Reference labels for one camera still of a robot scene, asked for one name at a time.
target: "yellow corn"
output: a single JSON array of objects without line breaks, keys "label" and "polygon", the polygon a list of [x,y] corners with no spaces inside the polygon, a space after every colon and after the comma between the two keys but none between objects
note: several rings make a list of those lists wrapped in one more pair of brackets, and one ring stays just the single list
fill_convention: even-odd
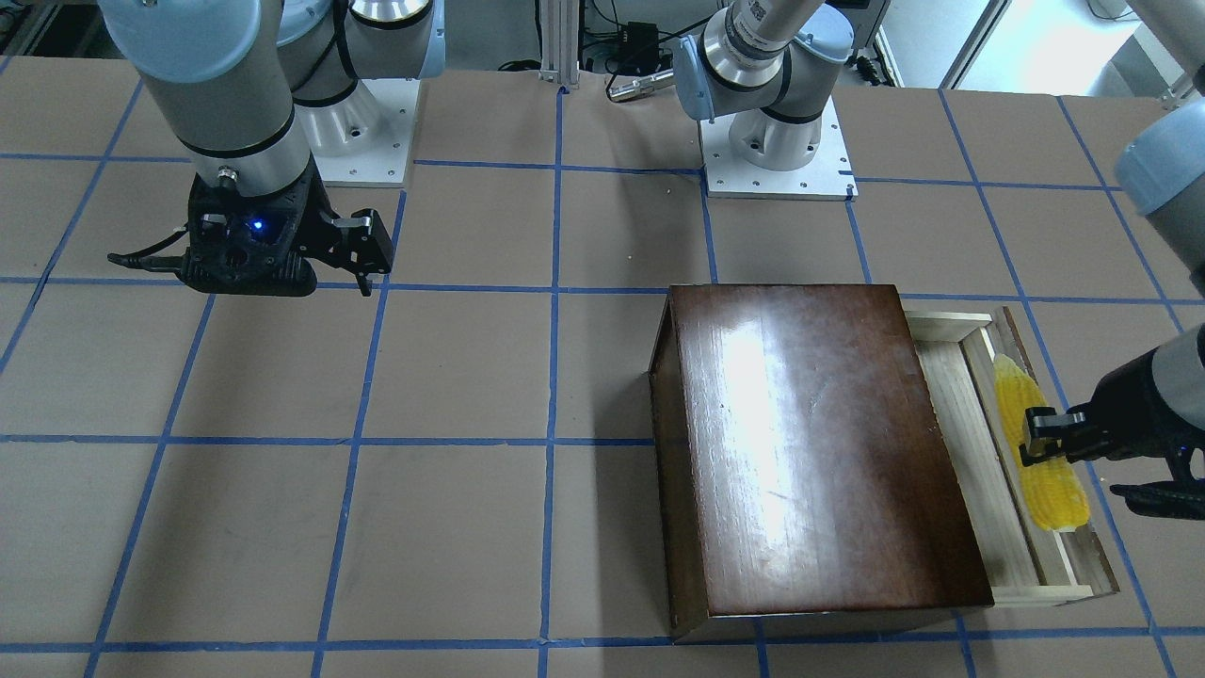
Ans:
[{"label": "yellow corn", "polygon": [[1042,530],[1068,531],[1088,523],[1088,497],[1071,465],[1058,458],[1035,466],[1022,466],[1025,440],[1025,409],[1046,406],[1038,384],[1012,359],[995,358],[995,399],[1000,406],[1004,432],[1012,448],[1012,460],[1021,473],[1021,491],[1034,524]]}]

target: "gray cylinder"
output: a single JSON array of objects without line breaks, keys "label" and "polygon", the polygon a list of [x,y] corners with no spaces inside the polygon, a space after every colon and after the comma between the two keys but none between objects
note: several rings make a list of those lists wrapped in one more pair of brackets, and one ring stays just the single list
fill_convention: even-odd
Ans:
[{"label": "gray cylinder", "polygon": [[1205,0],[1131,0],[1129,6],[1205,93]]},{"label": "gray cylinder", "polygon": [[434,19],[435,2],[431,1],[412,16],[388,23],[347,12],[343,30],[354,75],[360,78],[418,77],[427,60]]},{"label": "gray cylinder", "polygon": [[1205,296],[1205,175],[1146,217],[1192,271]]},{"label": "gray cylinder", "polygon": [[278,49],[281,66],[298,104],[330,102],[349,94],[355,84],[339,60],[339,49],[333,42],[333,14],[328,12],[313,29]]},{"label": "gray cylinder", "polygon": [[833,63],[792,42],[790,82],[782,100],[768,106],[766,112],[784,122],[806,123],[824,112],[833,95],[833,87],[841,75],[842,64]]},{"label": "gray cylinder", "polygon": [[225,73],[183,84],[142,73],[171,130],[186,145],[196,149],[239,151],[277,135],[288,123],[293,96],[276,55],[281,4],[264,2],[260,12],[261,28],[254,45]]},{"label": "gray cylinder", "polygon": [[782,49],[816,13],[824,0],[737,0],[733,25],[752,47],[766,52]]}]

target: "blue tape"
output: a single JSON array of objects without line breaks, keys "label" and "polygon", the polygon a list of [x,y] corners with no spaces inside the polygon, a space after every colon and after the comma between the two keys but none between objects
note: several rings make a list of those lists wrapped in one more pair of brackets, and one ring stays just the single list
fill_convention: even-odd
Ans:
[{"label": "blue tape", "polygon": [[850,218],[850,229],[853,230],[853,244],[858,248],[858,261],[862,264],[862,281],[870,284],[874,276],[870,275],[870,260],[866,258],[866,247],[862,241],[862,229],[858,228],[858,217],[853,213],[853,200],[845,201],[845,213]]},{"label": "blue tape", "polygon": [[201,318],[196,323],[196,331],[193,332],[193,344],[188,349],[188,358],[184,359],[184,369],[181,371],[180,381],[176,384],[176,394],[171,399],[167,419],[164,421],[159,444],[151,460],[151,468],[147,471],[147,479],[142,484],[142,495],[139,497],[139,507],[134,512],[134,523],[130,525],[130,532],[125,538],[122,560],[117,566],[117,573],[113,576],[113,585],[108,591],[108,600],[105,602],[105,612],[101,614],[100,626],[96,629],[96,638],[93,641],[92,652],[88,654],[88,665],[83,673],[84,678],[93,678],[96,673],[100,652],[105,644],[105,638],[108,636],[108,627],[113,623],[113,613],[117,612],[117,601],[120,599],[122,588],[125,585],[125,576],[129,573],[130,561],[134,559],[134,548],[137,546],[139,535],[142,531],[142,521],[146,518],[147,507],[151,505],[151,493],[154,490],[154,483],[159,477],[159,468],[163,465],[164,452],[167,449],[167,437],[171,435],[171,428],[176,424],[180,403],[184,399],[184,388],[188,385],[188,378],[196,365],[196,354],[201,349],[201,336],[205,335],[205,328],[210,322],[210,316],[213,313],[213,301],[214,295],[210,294],[205,301],[205,309],[201,311]]},{"label": "blue tape", "polygon": [[436,167],[490,167],[490,169],[556,169],[556,165],[545,163],[489,163],[482,160],[415,160],[416,165],[428,165]]},{"label": "blue tape", "polygon": [[0,153],[4,160],[66,160],[81,163],[99,163],[104,155],[81,155],[75,153]]},{"label": "blue tape", "polygon": [[[1097,181],[1100,182],[1100,188],[1106,189],[1109,182],[1105,181],[1105,175],[1101,173],[1100,166],[1097,164],[1097,159],[1092,155],[1092,151],[1088,149],[1088,145],[1083,141],[1083,136],[1080,134],[1080,128],[1075,125],[1075,120],[1071,118],[1071,111],[1066,108],[1066,104],[1063,101],[1062,96],[1056,96],[1054,100],[1058,101],[1058,107],[1063,111],[1063,117],[1066,118],[1066,124],[1071,126],[1071,134],[1075,135],[1075,140],[1080,143],[1080,148],[1083,149],[1084,157],[1088,158],[1088,164],[1092,165],[1092,171],[1097,175]],[[1122,229],[1125,231],[1125,237],[1130,241],[1130,247],[1134,248],[1134,253],[1138,254],[1139,261],[1142,263],[1142,270],[1146,271],[1147,278],[1150,278],[1151,284],[1154,285],[1154,293],[1163,300],[1163,303],[1168,309],[1168,316],[1171,317],[1171,323],[1176,325],[1176,331],[1183,331],[1185,325],[1181,324],[1180,316],[1176,314],[1176,308],[1174,308],[1168,301],[1168,295],[1164,293],[1163,285],[1159,284],[1159,278],[1156,277],[1154,269],[1151,267],[1151,261],[1147,260],[1146,253],[1142,250],[1142,246],[1139,244],[1138,237],[1134,236],[1134,230],[1130,229],[1129,222],[1125,219],[1125,214],[1122,213],[1121,206],[1117,205],[1117,197],[1115,197],[1110,190],[1105,190],[1105,195],[1109,197],[1109,204],[1113,207],[1113,213],[1117,214],[1117,220],[1121,222]]]},{"label": "blue tape", "polygon": [[166,163],[166,164],[189,164],[193,160],[188,158],[175,158],[166,155],[113,155],[108,158],[111,163]]},{"label": "blue tape", "polygon": [[707,177],[699,172],[699,199],[703,204],[703,237],[707,243],[707,271],[711,282],[719,282],[719,265],[716,259],[716,237],[711,228],[711,210],[707,207]]},{"label": "blue tape", "polygon": [[958,629],[958,647],[963,652],[963,664],[966,666],[966,678],[977,678],[978,672],[975,670],[975,655],[971,653],[970,636],[966,633],[966,623],[963,621],[963,615],[957,612],[954,615],[954,626]]},{"label": "blue tape", "polygon": [[757,647],[757,670],[759,678],[770,678],[770,650],[765,641],[765,624],[762,618],[753,620],[753,643]]},{"label": "blue tape", "polygon": [[[406,191],[398,195],[398,211],[393,223],[393,241],[401,236],[402,217],[406,212]],[[352,432],[352,449],[347,455],[347,479],[343,485],[343,500],[340,505],[339,527],[335,530],[335,547],[330,555],[330,573],[327,577],[327,592],[322,602],[322,617],[318,620],[317,647],[313,650],[313,662],[310,674],[322,676],[322,662],[325,655],[327,637],[330,632],[330,618],[335,609],[335,591],[339,586],[339,572],[343,561],[343,546],[347,542],[347,525],[352,515],[352,496],[355,493],[355,472],[359,468],[360,448],[364,444],[364,421],[368,419],[369,401],[372,396],[372,378],[376,375],[376,358],[381,349],[381,330],[384,326],[384,313],[389,301],[389,275],[383,278],[377,299],[376,318],[372,320],[372,338],[369,342],[369,356],[364,366],[364,387],[360,389],[360,407],[355,413],[355,429]]]}]

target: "wooden drawer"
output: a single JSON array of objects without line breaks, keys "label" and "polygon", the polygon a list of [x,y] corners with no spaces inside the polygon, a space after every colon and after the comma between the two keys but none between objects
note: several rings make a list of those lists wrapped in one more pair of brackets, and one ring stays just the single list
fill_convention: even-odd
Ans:
[{"label": "wooden drawer", "polygon": [[992,361],[1004,354],[1030,376],[1033,369],[1009,308],[906,314],[995,605],[1048,607],[1116,594],[1091,523],[1075,532],[1040,530],[1019,499]]},{"label": "wooden drawer", "polygon": [[1005,312],[905,317],[890,285],[671,288],[649,379],[675,638],[1116,591],[1091,529],[1017,511],[995,353],[1028,366]]}]

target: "metal base plate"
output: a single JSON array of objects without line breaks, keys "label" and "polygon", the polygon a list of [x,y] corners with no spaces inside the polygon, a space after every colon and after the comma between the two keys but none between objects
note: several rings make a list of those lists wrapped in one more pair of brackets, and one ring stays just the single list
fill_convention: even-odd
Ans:
[{"label": "metal base plate", "polygon": [[759,167],[736,154],[728,142],[735,114],[699,123],[707,191],[716,197],[786,197],[845,200],[858,195],[850,153],[833,99],[824,106],[824,135],[812,161],[793,171]]},{"label": "metal base plate", "polygon": [[358,153],[318,155],[318,171],[327,185],[405,188],[410,151],[418,120],[419,79],[365,79],[383,108],[388,126]]}]

